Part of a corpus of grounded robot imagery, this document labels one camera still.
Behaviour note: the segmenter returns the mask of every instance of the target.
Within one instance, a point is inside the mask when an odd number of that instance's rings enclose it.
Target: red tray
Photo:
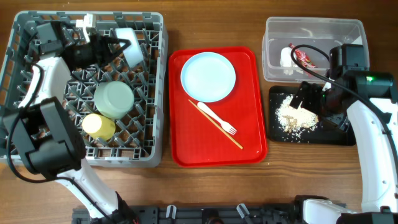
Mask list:
[[[214,52],[233,65],[236,83],[224,99],[207,103],[238,132],[233,138],[240,150],[188,100],[197,103],[182,88],[181,70],[192,56]],[[256,56],[246,47],[178,50],[169,59],[170,125],[172,156],[182,167],[223,166],[261,162],[268,152]]]

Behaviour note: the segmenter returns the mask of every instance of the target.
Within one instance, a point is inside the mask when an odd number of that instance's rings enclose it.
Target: chopstick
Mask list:
[[[196,104],[194,104],[194,102],[192,102],[191,100],[188,100],[194,107],[196,107],[198,109],[198,111],[200,111],[203,115],[205,115],[205,117],[207,119],[209,119],[209,121],[211,121],[220,131],[222,131],[232,142],[235,143],[235,145],[237,145],[240,149],[243,149],[243,146],[241,146],[237,141],[235,141],[235,139],[233,139],[226,131],[224,131],[224,129],[222,127],[220,127],[215,121],[213,121],[213,119],[211,119],[205,112],[203,112]]]

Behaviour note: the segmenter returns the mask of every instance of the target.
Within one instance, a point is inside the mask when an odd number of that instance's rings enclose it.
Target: plastic fork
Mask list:
[[[232,135],[234,135],[238,132],[234,127],[232,127],[232,125],[230,125],[226,121],[223,121],[219,116],[217,116],[217,114],[215,114],[206,104],[204,104],[202,102],[198,102],[198,107],[202,111],[204,111],[206,114],[208,114],[209,116],[214,118],[217,122],[219,122],[219,124],[224,129],[224,131],[226,131]]]

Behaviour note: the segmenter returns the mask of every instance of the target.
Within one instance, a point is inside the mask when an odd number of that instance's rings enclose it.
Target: wooden table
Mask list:
[[[397,75],[397,8],[397,1],[355,0],[13,0],[1,3],[0,7],[0,55],[4,55],[14,16],[22,10],[156,11],[164,16],[169,32],[169,54],[178,49],[237,45],[253,50],[263,107],[267,111],[268,91],[275,85],[266,82],[262,74],[262,36],[268,17],[359,19],[365,27],[372,70]],[[168,94],[165,102],[168,105]],[[183,169],[174,163],[170,154],[167,106],[165,115],[160,166],[95,169],[130,205],[260,204],[289,202],[297,194],[310,194],[360,209],[362,181],[356,147],[268,141],[268,156],[260,164]],[[28,184],[14,177],[6,165],[0,165],[0,223],[70,223],[72,209],[77,207],[81,207],[81,203],[61,185]]]

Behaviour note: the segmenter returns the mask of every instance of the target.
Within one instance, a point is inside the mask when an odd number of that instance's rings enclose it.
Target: gray dish rack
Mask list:
[[[29,87],[32,74],[26,71],[23,60],[32,60],[38,52],[40,40],[33,39],[38,24],[48,21],[64,21],[74,25],[88,12],[22,11],[14,19],[6,56],[1,69],[0,116],[5,109],[17,108]],[[162,157],[163,94],[167,63],[168,35],[164,20],[157,12],[89,12],[97,15],[96,31],[101,35],[115,37],[115,28],[131,27],[137,35],[144,61],[129,68],[121,55],[108,66],[92,66],[73,73],[87,82],[70,80],[65,88],[63,106],[79,129],[86,144],[86,158],[91,165],[103,167],[155,167]],[[81,29],[77,29],[84,42]],[[65,29],[70,40],[78,39],[73,30]],[[83,118],[98,113],[93,94],[100,82],[113,80],[127,83],[133,90],[135,101],[132,110],[116,120],[114,136],[105,141],[93,139],[81,127]],[[44,129],[33,138],[47,135]],[[5,146],[7,131],[0,122],[0,162],[6,162]],[[12,155],[15,164],[22,164],[19,155]]]

